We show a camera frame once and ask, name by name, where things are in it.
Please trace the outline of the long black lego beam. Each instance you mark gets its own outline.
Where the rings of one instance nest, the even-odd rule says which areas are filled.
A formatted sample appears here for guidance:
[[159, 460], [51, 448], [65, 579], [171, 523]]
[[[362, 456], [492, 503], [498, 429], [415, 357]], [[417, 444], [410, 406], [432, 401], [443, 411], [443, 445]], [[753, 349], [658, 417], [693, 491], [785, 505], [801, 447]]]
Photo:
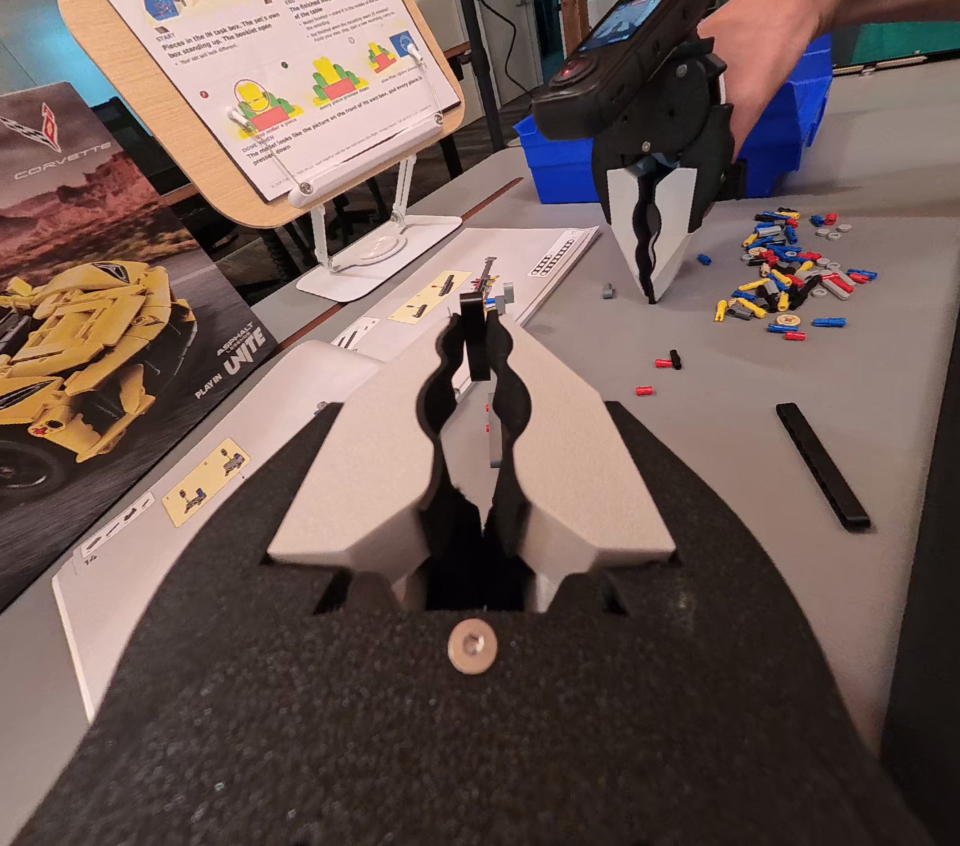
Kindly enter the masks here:
[[783, 403], [774, 411], [840, 525], [852, 533], [870, 530], [869, 514], [800, 408]]

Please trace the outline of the black dimpled foam mat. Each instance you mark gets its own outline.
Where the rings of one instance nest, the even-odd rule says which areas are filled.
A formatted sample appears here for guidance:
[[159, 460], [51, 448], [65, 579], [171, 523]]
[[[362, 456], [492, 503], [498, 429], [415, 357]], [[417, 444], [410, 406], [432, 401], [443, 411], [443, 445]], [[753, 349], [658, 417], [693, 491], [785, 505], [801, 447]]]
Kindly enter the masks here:
[[882, 759], [938, 844], [959, 843], [959, 385], [950, 366], [908, 587]]

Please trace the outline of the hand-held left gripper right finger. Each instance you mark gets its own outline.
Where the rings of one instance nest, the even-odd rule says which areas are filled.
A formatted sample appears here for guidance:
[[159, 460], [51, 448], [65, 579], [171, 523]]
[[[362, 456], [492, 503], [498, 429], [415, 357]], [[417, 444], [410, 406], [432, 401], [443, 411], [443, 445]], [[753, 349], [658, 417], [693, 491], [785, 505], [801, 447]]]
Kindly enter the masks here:
[[601, 395], [510, 318], [487, 321], [499, 548], [534, 584], [668, 561], [676, 545]]

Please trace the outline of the blue plastic bin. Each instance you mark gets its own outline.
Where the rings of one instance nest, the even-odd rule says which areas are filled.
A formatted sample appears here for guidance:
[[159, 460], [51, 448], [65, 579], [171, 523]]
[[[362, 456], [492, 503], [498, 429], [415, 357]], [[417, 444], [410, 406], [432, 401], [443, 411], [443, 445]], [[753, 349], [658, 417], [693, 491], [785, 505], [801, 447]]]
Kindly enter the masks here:
[[[741, 151], [747, 162], [746, 194], [768, 197], [776, 182], [799, 168], [815, 140], [833, 83], [832, 36], [814, 40], [771, 100]], [[544, 204], [598, 200], [592, 172], [593, 140], [549, 141], [532, 116], [514, 127]]]

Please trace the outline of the pile of small lego pieces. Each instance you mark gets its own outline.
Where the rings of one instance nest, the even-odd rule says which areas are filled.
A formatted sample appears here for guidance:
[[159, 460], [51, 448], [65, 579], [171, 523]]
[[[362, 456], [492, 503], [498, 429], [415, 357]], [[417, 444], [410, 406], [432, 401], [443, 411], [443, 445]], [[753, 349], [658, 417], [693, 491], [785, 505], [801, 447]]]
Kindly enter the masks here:
[[750, 325], [790, 345], [845, 330], [845, 305], [881, 277], [876, 262], [851, 251], [849, 218], [778, 207], [757, 212], [753, 223], [738, 244], [731, 289], [714, 303], [713, 323]]

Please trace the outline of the yellow car lego box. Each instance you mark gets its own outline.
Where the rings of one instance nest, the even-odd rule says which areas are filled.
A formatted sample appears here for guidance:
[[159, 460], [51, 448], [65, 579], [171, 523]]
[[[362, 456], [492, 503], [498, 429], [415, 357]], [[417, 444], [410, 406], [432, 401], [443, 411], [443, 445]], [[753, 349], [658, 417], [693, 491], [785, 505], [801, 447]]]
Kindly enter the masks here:
[[1, 121], [5, 609], [277, 341], [72, 85]]

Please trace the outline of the grey lego beam assembly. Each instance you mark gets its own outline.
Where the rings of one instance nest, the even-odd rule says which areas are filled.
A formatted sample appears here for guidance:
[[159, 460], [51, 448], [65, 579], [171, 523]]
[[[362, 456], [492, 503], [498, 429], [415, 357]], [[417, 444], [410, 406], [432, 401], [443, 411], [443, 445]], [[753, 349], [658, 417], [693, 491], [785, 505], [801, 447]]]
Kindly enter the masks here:
[[[489, 296], [485, 300], [485, 312], [497, 312], [503, 316], [507, 312], [507, 307], [515, 301], [514, 284], [510, 281], [502, 285], [502, 291], [496, 295]], [[494, 399], [497, 391], [497, 376], [491, 374], [491, 379], [486, 383], [486, 431], [489, 446], [489, 466], [492, 469], [499, 469], [502, 461], [502, 430], [500, 420], [494, 409]]]

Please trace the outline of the short black lego beam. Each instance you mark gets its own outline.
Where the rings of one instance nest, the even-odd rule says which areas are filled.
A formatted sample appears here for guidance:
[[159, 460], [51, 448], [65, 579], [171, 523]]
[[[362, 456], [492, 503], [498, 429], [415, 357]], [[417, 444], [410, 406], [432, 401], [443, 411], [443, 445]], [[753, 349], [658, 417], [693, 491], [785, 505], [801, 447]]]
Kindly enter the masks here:
[[486, 355], [486, 299], [482, 290], [461, 294], [460, 319], [470, 378], [474, 383], [486, 382], [491, 372]]

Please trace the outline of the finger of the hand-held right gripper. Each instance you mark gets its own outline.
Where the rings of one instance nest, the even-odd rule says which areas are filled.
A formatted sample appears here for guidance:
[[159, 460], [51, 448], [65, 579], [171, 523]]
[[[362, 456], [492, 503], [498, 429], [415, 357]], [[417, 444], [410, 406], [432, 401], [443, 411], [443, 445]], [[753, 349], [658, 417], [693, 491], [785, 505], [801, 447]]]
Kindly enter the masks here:
[[654, 218], [658, 228], [652, 238], [650, 302], [660, 301], [673, 283], [690, 247], [690, 217], [697, 170], [675, 168], [654, 188]]
[[617, 168], [606, 173], [608, 225], [631, 275], [649, 304], [655, 302], [653, 272], [655, 230], [654, 184], [642, 168]]

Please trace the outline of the person's right hand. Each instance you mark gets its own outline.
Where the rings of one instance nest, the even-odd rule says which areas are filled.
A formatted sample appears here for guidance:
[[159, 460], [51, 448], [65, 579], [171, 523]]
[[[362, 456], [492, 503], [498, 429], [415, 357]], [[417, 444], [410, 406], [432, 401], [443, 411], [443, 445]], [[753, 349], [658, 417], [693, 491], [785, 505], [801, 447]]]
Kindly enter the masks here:
[[726, 102], [737, 158], [820, 24], [819, 0], [729, 0], [698, 25], [726, 64]]

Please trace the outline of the wooden board white stand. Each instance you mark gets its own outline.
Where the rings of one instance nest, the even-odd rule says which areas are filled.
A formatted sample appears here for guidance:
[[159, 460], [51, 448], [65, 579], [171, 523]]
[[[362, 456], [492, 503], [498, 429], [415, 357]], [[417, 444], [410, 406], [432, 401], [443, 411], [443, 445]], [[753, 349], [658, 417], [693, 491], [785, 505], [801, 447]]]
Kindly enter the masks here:
[[310, 203], [309, 213], [306, 208], [292, 204], [287, 195], [266, 202], [109, 0], [57, 2], [66, 26], [80, 47], [214, 209], [239, 225], [259, 229], [278, 228], [309, 215], [316, 246], [321, 252], [327, 249], [325, 207], [335, 196], [445, 139], [464, 120], [466, 104], [459, 81], [416, 1], [403, 0], [416, 26], [417, 42], [429, 48], [459, 104], [441, 113], [440, 130], [435, 135], [407, 140], [390, 160], [366, 167], [353, 166], [339, 187]]

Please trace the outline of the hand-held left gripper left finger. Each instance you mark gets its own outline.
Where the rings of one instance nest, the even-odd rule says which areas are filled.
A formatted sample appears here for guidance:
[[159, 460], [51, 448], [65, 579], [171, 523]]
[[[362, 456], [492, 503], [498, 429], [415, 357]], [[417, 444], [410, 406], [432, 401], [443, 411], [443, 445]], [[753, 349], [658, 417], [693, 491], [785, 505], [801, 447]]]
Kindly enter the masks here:
[[466, 554], [466, 499], [451, 481], [440, 430], [456, 408], [461, 317], [430, 327], [352, 392], [318, 448], [268, 553], [277, 562], [346, 568], [390, 584], [427, 559]]

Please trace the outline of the open instruction booklet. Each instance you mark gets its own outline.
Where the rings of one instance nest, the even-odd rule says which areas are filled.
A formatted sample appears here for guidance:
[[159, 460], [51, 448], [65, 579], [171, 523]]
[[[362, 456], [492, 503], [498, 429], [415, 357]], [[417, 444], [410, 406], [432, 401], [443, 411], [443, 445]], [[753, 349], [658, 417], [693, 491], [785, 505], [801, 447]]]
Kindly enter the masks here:
[[54, 576], [88, 721], [163, 577], [210, 516], [330, 402], [344, 402], [429, 327], [440, 323], [489, 258], [495, 295], [529, 320], [596, 239], [586, 228], [469, 228], [333, 341], [306, 340], [275, 359], [258, 383], [174, 467], [97, 526]]

